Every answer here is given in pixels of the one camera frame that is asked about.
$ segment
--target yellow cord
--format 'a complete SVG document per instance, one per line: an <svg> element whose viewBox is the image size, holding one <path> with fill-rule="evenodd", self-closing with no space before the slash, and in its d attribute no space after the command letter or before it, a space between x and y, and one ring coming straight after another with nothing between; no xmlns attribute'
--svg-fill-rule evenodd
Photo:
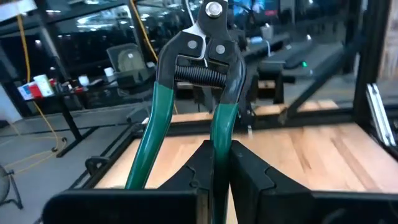
<svg viewBox="0 0 398 224"><path fill-rule="evenodd" d="M148 38L147 32L145 31L144 24L141 22L141 18L139 17L139 13L138 13L136 5L134 4L134 0L130 0L130 3L131 3L132 10L134 11L134 14L136 15L136 18L137 18L137 21L139 23L139 27L141 28L142 34L144 34L145 41L147 42L147 45L148 45L150 51L152 52L152 55L154 56L154 58L156 59L156 62L157 62L157 55L155 53L154 48L150 44L150 40ZM173 106L174 106L175 114L178 114L178 110L177 110L177 107L176 107L175 103L173 104Z"/></svg>
<svg viewBox="0 0 398 224"><path fill-rule="evenodd" d="M17 11L18 11L17 23L18 23L19 32L21 34L22 46L23 46L23 49L24 49L24 56L25 56L25 63L26 63L26 70L27 70L27 82L29 83L29 81L30 81L30 63L29 63L29 55L28 55L28 51L27 51L27 44L26 44L24 26L23 26L23 23L22 23L22 17L21 17L21 14L19 12L19 8L18 8L17 4L16 4L16 8L17 8ZM54 134L54 137L44 136L44 137L39 137L37 139L40 139L40 138L55 138L56 146L51 151L45 151L45 152L36 153L34 155L28 156L28 157L23 158L23 159L21 159L19 161L12 162L12 163L10 163L10 164L5 166L5 167L14 166L14 165L19 164L21 162L27 161L27 160L29 160L31 158L34 158L34 157L37 157L37 156L40 156L40 155L43 155L43 154L46 154L46 153L49 153L49 152L53 152L49 156L47 156L47 157L45 157L45 158L43 158L43 159L31 164L30 166L28 166L28 167L26 167L26 168L24 168L22 170L19 170L19 171L15 172L15 174L19 174L21 172L27 171L27 170L33 168L34 166L37 166L37 165L41 164L42 162L46 161L47 159L50 159L55 154L55 152L58 151L58 140L60 138L57 136L57 133L54 131L53 127L51 126L51 124L49 123L47 118L44 116L43 111L40 109L40 107L36 104L36 102L33 102L33 104L35 105L37 111L40 113L41 117L43 117L44 121L47 123L47 126L50 128L51 132ZM12 124L12 123L10 123L10 125L15 130L15 132L18 134L18 136L21 136L21 133L18 131L18 129L15 127L15 125ZM67 145L67 142L64 141L62 149L64 149L66 145Z"/></svg>

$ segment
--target black chair leg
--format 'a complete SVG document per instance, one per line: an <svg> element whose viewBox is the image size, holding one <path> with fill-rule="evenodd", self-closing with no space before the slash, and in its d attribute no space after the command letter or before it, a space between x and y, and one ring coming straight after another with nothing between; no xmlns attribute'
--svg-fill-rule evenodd
<svg viewBox="0 0 398 224"><path fill-rule="evenodd" d="M10 182L12 185L12 188L14 189L15 195L16 195L16 200L15 199L9 199L9 200L5 200L3 202L0 203L0 207L1 205L5 205L8 203L13 203L15 204L19 209L23 209L24 206L22 204L22 200L21 200L21 195L19 194L18 188L17 188L17 184L15 183L14 177L12 176L14 174L13 171L11 171L10 173L8 173L8 176L10 178Z"/></svg>

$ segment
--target white wall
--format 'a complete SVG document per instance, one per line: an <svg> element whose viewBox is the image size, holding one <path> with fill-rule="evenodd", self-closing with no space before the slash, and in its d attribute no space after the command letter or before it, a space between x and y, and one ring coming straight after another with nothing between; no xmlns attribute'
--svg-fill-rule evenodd
<svg viewBox="0 0 398 224"><path fill-rule="evenodd" d="M36 9L36 4L33 0L20 0L16 3L2 4L0 6L0 21L16 16L18 11L29 12L33 9Z"/></svg>
<svg viewBox="0 0 398 224"><path fill-rule="evenodd" d="M20 0L17 3L3 4L0 6L0 21L13 18L18 12L29 12L33 9L36 9L33 0ZM11 123L22 119L2 85L0 85L0 119Z"/></svg>
<svg viewBox="0 0 398 224"><path fill-rule="evenodd" d="M0 85L0 119L6 120L8 122L14 123L20 119L22 119L18 110L15 108L12 101L7 96L6 91Z"/></svg>

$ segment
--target wooden workbench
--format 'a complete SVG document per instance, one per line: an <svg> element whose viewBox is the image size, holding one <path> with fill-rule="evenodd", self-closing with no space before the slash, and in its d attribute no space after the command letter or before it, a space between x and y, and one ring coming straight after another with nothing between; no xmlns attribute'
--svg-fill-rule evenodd
<svg viewBox="0 0 398 224"><path fill-rule="evenodd" d="M336 108L332 101L306 103L301 110ZM257 114L273 114L279 105L263 106ZM173 122L211 119L207 113L181 114ZM285 175L312 190L398 193L398 163L356 124L254 131L250 138L235 134L248 149ZM209 135L165 138L147 188L157 188L176 173ZM124 186L139 145L134 140L96 188ZM237 223L233 201L227 223Z"/></svg>

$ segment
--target bolt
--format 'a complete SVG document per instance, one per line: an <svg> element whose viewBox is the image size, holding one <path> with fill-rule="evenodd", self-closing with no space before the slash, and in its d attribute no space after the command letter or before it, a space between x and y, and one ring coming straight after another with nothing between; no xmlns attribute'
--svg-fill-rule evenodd
<svg viewBox="0 0 398 224"><path fill-rule="evenodd" d="M222 45L217 45L216 52L219 54L223 54L225 52L225 47Z"/></svg>
<svg viewBox="0 0 398 224"><path fill-rule="evenodd" d="M218 2L209 2L206 5L205 11L207 16L217 18L223 13L223 7Z"/></svg>
<svg viewBox="0 0 398 224"><path fill-rule="evenodd" d="M191 49L195 49L197 46L198 46L198 43L196 41L194 41L194 40L190 40L188 42L188 47L191 48Z"/></svg>

